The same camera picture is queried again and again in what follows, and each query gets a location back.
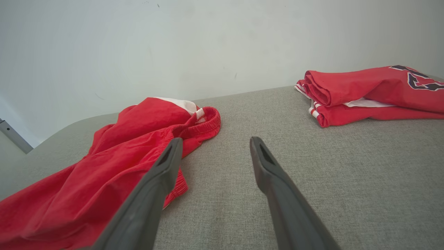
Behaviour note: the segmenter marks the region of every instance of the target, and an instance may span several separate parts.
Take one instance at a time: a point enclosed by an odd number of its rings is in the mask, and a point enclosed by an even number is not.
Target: red clothing
[[[0,249],[91,246],[168,143],[183,139],[185,157],[217,135],[218,111],[189,101],[147,98],[94,134],[88,154],[0,202]],[[188,187],[179,170],[164,206]]]
[[[307,71],[295,88],[313,100],[309,111],[321,127],[365,118],[444,119],[444,83],[400,65],[349,73]],[[361,100],[366,104],[354,106]]]

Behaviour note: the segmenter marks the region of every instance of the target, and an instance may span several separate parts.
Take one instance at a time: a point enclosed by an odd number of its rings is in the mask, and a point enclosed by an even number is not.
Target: gray fabric surface
[[[322,129],[292,87],[195,102],[222,117],[218,136],[182,160],[189,185],[160,220],[155,249],[277,249],[249,139],[259,136],[344,250],[442,249],[444,121],[364,120]],[[78,161],[116,115],[52,136],[0,181],[2,197]]]

